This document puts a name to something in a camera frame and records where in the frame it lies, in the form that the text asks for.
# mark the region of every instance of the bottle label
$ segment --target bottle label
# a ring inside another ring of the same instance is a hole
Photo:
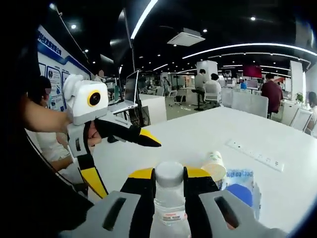
[[[187,215],[184,211],[163,214],[163,221],[165,222],[175,222],[175,221],[183,220],[185,218],[187,218]]]

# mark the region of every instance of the power strip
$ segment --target power strip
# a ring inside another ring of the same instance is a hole
[[[271,158],[269,158],[263,154],[260,154],[258,152],[252,151],[249,148],[247,148],[246,146],[244,146],[241,143],[236,142],[234,140],[229,140],[226,143],[226,145],[231,147],[232,149],[235,149],[235,150],[237,150],[245,155],[252,157],[253,159],[271,167],[272,169],[283,172],[284,163],[281,163],[277,160],[271,159]]]

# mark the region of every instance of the ceiling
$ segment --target ceiling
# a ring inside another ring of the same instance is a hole
[[[133,41],[136,67],[152,72],[153,69],[168,64],[155,71],[160,73],[161,70],[179,72],[192,69],[200,60],[216,61],[218,69],[224,65],[240,64],[289,68],[290,60],[298,60],[297,58],[315,63],[316,56],[276,46],[235,47],[182,59],[200,51],[243,43],[280,43],[317,52],[316,42],[312,40],[312,31],[307,24],[309,17],[313,16],[308,7],[294,6],[289,1],[281,0],[260,2],[257,0],[223,0],[217,3],[210,0],[158,0]],[[112,58],[109,42],[125,1],[109,3],[91,0],[76,4],[60,1],[55,4],[78,45],[83,50],[89,50],[86,53],[87,62],[92,71],[95,73],[103,68],[100,54]],[[71,29],[72,24],[76,24],[76,29]],[[200,32],[206,40],[189,47],[174,47],[167,44],[183,27]],[[267,54],[243,54],[255,52]],[[232,53],[241,54],[225,56]],[[275,54],[294,56],[296,59]],[[309,62],[301,62],[304,69],[310,66]],[[124,66],[132,64],[131,59],[123,61],[122,64]],[[264,68],[264,70],[288,74],[288,71],[282,69]]]

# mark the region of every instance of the person in red shirt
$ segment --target person in red shirt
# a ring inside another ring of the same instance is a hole
[[[283,92],[280,86],[274,82],[274,76],[268,73],[266,83],[262,86],[262,96],[268,98],[267,118],[271,118],[272,113],[278,113],[281,100],[283,100]]]

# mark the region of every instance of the plastic water bottle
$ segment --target plastic water bottle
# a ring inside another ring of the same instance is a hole
[[[191,237],[185,213],[183,171],[183,166],[177,162],[163,162],[155,168],[157,181],[151,238]]]

